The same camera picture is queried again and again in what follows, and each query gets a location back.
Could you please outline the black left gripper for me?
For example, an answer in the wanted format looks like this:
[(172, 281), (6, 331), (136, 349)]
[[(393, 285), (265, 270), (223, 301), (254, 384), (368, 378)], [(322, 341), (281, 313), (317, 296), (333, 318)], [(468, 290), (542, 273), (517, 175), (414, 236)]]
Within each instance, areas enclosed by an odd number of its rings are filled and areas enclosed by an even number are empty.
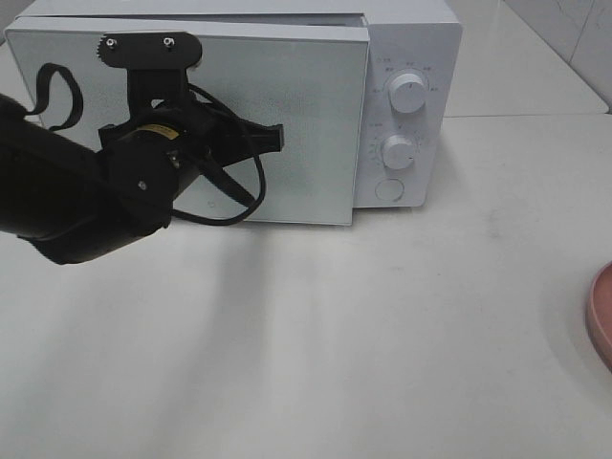
[(163, 101), (160, 105), (137, 110), (128, 121), (107, 124), (98, 130), (102, 147), (146, 124), (165, 125), (183, 137), (195, 142), (194, 149), (208, 146), (217, 162), (204, 162), (203, 176), (217, 189), (245, 208), (255, 198), (236, 182), (221, 165), (245, 161), (249, 156), (281, 152), (284, 144), (282, 124), (262, 125), (240, 122), (228, 111), (212, 103), (190, 100), (186, 105)]

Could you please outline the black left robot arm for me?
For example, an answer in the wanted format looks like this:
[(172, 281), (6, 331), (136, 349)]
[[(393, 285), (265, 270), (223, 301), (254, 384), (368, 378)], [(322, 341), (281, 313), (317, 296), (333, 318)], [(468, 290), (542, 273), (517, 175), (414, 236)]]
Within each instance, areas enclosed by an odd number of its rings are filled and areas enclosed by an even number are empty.
[(213, 225), (175, 208), (197, 179), (240, 204), (262, 201), (227, 167), (284, 145), (281, 125), (243, 120), (215, 103), (164, 101), (100, 132), (91, 150), (28, 121), (1, 100), (1, 229), (59, 265), (93, 260), (132, 244), (173, 219)]

